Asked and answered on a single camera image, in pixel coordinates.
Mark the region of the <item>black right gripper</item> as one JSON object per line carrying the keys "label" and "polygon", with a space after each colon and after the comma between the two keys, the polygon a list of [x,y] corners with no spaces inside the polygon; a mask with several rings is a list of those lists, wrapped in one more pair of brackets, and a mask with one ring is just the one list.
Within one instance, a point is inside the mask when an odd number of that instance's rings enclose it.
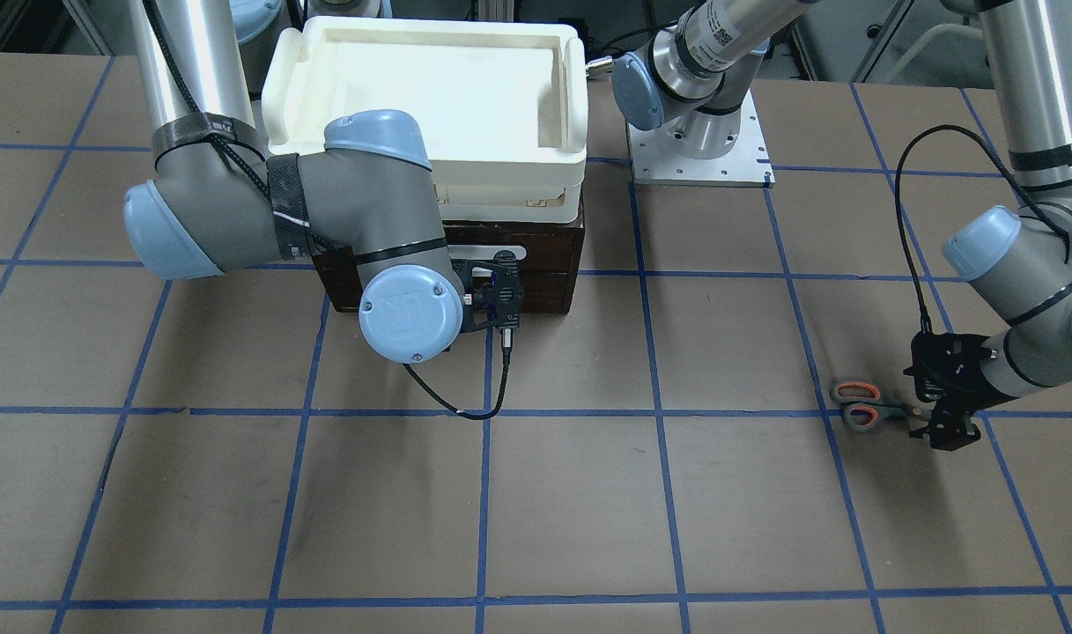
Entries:
{"label": "black right gripper", "polygon": [[453,259],[452,268],[463,287],[460,333],[520,327],[525,292],[518,261]]}

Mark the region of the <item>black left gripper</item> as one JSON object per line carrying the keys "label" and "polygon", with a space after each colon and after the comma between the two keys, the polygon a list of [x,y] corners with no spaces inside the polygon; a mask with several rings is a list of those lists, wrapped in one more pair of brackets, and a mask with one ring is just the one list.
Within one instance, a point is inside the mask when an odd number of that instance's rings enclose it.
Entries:
{"label": "black left gripper", "polygon": [[981,366],[991,358],[987,340],[989,337],[976,334],[914,334],[913,364],[906,368],[906,375],[913,377],[918,400],[933,406],[929,421],[963,416],[956,433],[942,424],[915,421],[907,436],[925,440],[930,449],[956,449],[956,445],[969,446],[981,440],[981,429],[970,415],[999,404],[999,390],[991,385]]}

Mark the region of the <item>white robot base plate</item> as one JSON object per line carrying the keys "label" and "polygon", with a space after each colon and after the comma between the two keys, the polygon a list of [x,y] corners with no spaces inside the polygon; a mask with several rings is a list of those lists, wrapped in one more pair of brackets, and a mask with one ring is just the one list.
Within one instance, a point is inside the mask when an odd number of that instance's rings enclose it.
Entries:
{"label": "white robot base plate", "polygon": [[693,110],[654,131],[625,126],[632,180],[640,185],[774,185],[772,161],[750,92],[724,116]]}

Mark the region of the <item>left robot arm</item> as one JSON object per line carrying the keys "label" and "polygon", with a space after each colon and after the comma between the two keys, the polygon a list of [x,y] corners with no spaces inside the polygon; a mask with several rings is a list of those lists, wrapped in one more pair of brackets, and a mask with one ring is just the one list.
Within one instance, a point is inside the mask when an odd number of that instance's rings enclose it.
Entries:
{"label": "left robot arm", "polygon": [[[809,1],[702,1],[644,47],[612,61],[628,124],[653,131],[693,113],[728,115],[762,44]],[[978,1],[1007,159],[989,159],[1019,197],[943,245],[955,272],[1006,322],[994,336],[936,333],[925,306],[911,342],[910,436],[954,451],[981,438],[983,409],[1072,382],[1072,1]]]}

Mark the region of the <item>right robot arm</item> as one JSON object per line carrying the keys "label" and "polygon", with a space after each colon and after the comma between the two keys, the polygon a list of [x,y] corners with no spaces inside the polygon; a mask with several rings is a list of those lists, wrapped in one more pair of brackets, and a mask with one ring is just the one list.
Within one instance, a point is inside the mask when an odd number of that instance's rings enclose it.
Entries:
{"label": "right robot arm", "polygon": [[400,110],[330,121],[323,149],[271,154],[259,139],[226,1],[133,1],[152,101],[157,176],[126,193],[142,264],[166,280],[321,253],[349,259],[366,341],[423,364],[461,333],[495,328],[510,352],[518,261],[452,260],[420,128]]}

